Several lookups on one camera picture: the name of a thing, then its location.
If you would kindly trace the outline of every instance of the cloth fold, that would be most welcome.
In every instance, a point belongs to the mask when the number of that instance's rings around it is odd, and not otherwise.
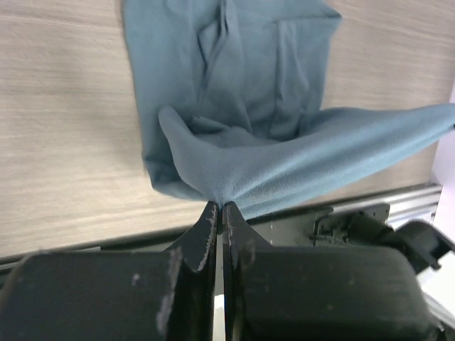
[[[455,107],[320,110],[340,15],[319,0],[125,0],[144,162],[160,192],[297,205],[437,141]]]

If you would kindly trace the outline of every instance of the towel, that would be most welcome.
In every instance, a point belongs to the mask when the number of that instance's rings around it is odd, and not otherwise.
[[[378,172],[451,131],[452,104],[321,110],[341,16],[320,0],[124,0],[154,189],[246,218]]]

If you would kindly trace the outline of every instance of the light wood tabletop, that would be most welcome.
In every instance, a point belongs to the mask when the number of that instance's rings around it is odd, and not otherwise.
[[[325,106],[447,102],[452,0],[330,1]],[[0,258],[192,224],[203,202],[151,189],[113,0],[0,1]],[[434,147],[326,197],[424,183]]]

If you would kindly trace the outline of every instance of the gray-blue fabric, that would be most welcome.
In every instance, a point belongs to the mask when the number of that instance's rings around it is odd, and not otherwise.
[[[382,170],[455,124],[451,104],[321,110],[332,33],[320,0],[124,0],[153,187],[246,217]]]

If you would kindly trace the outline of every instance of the blue cloth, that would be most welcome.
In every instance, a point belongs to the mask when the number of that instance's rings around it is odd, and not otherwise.
[[[453,129],[455,108],[320,110],[340,15],[319,0],[124,0],[153,187],[246,217],[382,170]]]

